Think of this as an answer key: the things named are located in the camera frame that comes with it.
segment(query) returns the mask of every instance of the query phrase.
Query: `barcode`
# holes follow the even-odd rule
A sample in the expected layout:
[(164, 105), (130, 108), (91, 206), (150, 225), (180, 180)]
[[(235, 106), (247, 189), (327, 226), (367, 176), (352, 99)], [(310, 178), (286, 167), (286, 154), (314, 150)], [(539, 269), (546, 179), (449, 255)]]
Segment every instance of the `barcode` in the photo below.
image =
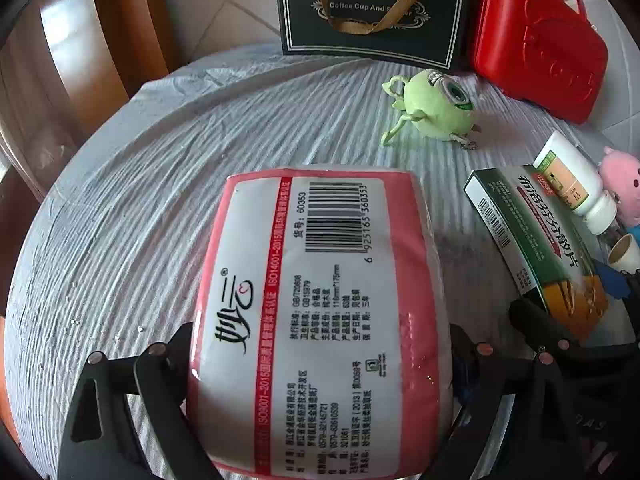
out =
[(305, 252), (366, 253), (362, 237), (359, 182), (311, 182)]
[(511, 239), (509, 238), (509, 234), (505, 226), (502, 224), (502, 219), (485, 198), (483, 198), (478, 204), (478, 211), (482, 216), (484, 216), (484, 219), (489, 225), (489, 229), (494, 235), (495, 241), (498, 245), (502, 248), (509, 245), (511, 243)]

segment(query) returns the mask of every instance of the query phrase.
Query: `black bag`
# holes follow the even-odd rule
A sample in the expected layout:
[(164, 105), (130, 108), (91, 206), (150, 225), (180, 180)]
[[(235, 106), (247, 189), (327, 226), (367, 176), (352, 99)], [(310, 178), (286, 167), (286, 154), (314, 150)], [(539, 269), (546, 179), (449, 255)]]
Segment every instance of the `black bag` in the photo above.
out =
[(468, 0), (278, 0), (284, 54), (459, 66)]

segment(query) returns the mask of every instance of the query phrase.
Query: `pink tissue pack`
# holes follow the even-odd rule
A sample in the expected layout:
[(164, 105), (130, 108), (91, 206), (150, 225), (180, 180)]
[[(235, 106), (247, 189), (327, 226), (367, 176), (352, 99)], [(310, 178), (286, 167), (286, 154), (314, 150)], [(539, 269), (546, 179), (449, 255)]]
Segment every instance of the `pink tissue pack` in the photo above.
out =
[(217, 466), (261, 478), (421, 473), (450, 426), (450, 382), (440, 264), (411, 173), (229, 177), (187, 396)]

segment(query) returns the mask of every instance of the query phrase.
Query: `green plush toy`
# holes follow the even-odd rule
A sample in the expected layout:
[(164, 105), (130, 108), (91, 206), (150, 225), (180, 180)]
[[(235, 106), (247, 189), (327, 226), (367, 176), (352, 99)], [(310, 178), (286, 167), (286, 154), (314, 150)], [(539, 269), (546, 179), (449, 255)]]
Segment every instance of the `green plush toy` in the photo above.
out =
[[(392, 90), (396, 81), (404, 83), (402, 95)], [(382, 89), (396, 98), (392, 107), (406, 111), (396, 126), (382, 135), (382, 144), (388, 145), (405, 122), (411, 121), (423, 134), (431, 139), (455, 140), (466, 150), (478, 146), (466, 138), (469, 131), (479, 132), (474, 124), (474, 106), (463, 88), (452, 78), (437, 70), (427, 69), (410, 80), (395, 75), (382, 83)]]

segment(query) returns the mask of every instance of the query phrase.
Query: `wrinkled fabric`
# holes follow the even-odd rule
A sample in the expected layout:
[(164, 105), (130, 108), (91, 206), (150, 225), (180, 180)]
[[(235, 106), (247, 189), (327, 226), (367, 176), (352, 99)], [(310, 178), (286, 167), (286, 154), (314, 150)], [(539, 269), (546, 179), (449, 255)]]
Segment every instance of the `wrinkled fabric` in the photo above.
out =
[[(12, 412), (43, 476), (55, 478), (86, 356), (139, 354), (193, 320), (230, 174), (321, 163), (413, 171), (431, 215), (450, 322), (475, 341), (522, 351), (506, 315), (516, 287), (463, 185), (474, 169), (531, 163), (555, 128), (594, 152), (606, 139), (465, 75), (458, 79), (482, 127), (472, 133), (477, 150), (425, 139), (410, 124), (382, 147), (380, 135), (399, 112), (381, 84), (417, 72), (369, 59), (283, 57), (273, 44), (245, 47), (145, 84), (88, 140), (40, 207), (7, 309)], [(168, 476), (137, 400), (132, 412), (153, 471)]]

